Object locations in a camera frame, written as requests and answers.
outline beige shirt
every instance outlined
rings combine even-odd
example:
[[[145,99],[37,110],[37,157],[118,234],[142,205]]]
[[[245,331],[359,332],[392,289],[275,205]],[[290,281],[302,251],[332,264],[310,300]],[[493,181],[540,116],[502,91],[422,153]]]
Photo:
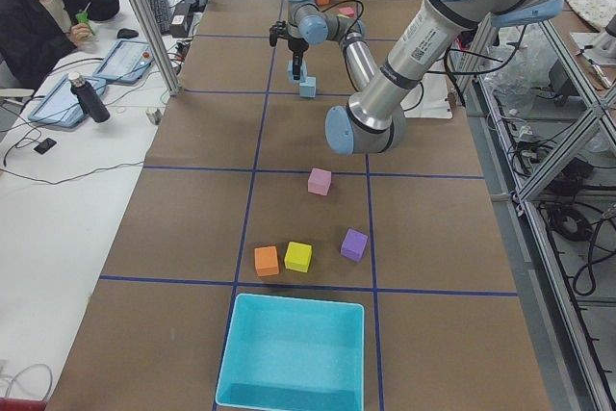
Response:
[[[39,0],[42,6],[53,16],[65,34],[70,32],[72,23],[64,9],[64,0]]]

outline white desk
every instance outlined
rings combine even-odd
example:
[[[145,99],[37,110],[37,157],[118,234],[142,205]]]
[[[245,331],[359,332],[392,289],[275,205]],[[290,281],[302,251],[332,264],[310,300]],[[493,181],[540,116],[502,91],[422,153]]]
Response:
[[[58,66],[104,57],[119,28],[140,29],[128,1],[120,2],[121,12],[113,20],[94,23],[96,42],[85,51],[64,57]],[[175,39],[165,37],[165,42],[170,47]],[[77,64],[52,73],[39,94],[50,90],[69,70],[89,75],[98,64]],[[163,102],[167,101],[160,73],[148,74],[134,86],[107,87],[105,103],[147,77],[142,88],[109,107],[109,120],[96,124],[88,117],[71,130],[41,128],[41,140],[51,137],[58,144],[42,156],[33,145],[14,149],[6,169],[59,181],[99,167],[141,162],[156,133],[145,108],[164,110]],[[23,117],[36,106],[34,102],[29,105]],[[11,130],[0,143],[0,155],[29,129]],[[0,174],[1,374],[15,375],[30,365],[44,363],[53,371],[55,386],[140,172],[140,167],[123,167],[59,186]],[[12,398],[39,399],[47,390],[48,374],[33,369],[20,377],[19,383],[25,390],[13,386]],[[0,397],[5,390],[6,383],[0,381]]]

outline pink cube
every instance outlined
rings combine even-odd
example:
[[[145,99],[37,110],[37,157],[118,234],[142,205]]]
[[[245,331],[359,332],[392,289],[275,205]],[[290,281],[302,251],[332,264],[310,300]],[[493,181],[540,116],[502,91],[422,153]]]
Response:
[[[349,18],[355,17],[355,10],[352,7],[341,7],[338,11],[344,16],[348,16]]]
[[[329,186],[331,185],[331,172],[329,170],[321,170],[313,168],[308,178],[308,192],[327,196]]]
[[[357,230],[349,228],[346,232],[343,246],[340,249],[340,253],[350,260],[359,262],[364,254],[366,243],[368,242],[368,236],[360,233]]]

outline blue tray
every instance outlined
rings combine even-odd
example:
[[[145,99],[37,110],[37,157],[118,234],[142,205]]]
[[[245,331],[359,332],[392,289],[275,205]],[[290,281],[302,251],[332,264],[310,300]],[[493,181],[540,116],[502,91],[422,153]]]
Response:
[[[364,307],[238,295],[216,402],[266,411],[363,411]]]

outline red object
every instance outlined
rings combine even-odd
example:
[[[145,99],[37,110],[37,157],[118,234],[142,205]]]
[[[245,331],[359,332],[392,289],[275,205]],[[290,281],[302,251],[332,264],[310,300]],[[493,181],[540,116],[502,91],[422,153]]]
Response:
[[[43,411],[46,406],[45,401],[0,398],[0,411]]]

